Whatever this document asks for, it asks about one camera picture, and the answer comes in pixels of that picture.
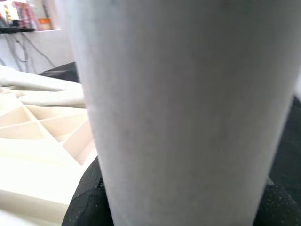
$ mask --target white paper roll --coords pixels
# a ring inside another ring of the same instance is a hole
[[[252,225],[301,2],[64,3],[115,226]]]

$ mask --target black surface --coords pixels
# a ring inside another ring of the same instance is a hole
[[[45,71],[41,73],[41,75],[67,81],[79,82],[75,62]]]
[[[15,34],[21,32],[33,32],[33,28],[1,27],[0,34]]]

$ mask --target white surface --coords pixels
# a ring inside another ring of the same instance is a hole
[[[63,2],[114,225],[252,225],[301,2]]]
[[[26,33],[27,37],[35,44],[35,46],[54,63],[55,66],[61,66],[74,61],[70,41],[63,30],[39,31],[33,33]],[[16,37],[22,41],[21,35],[17,34]],[[23,51],[16,44],[18,55],[24,59]],[[18,69],[14,59],[12,58],[8,49],[7,43],[3,35],[0,35],[0,57],[4,60],[7,66]],[[29,44],[27,49],[30,56],[34,60],[34,66],[37,73],[53,68],[49,62],[37,53]],[[30,72],[34,72],[31,62],[29,63]]]

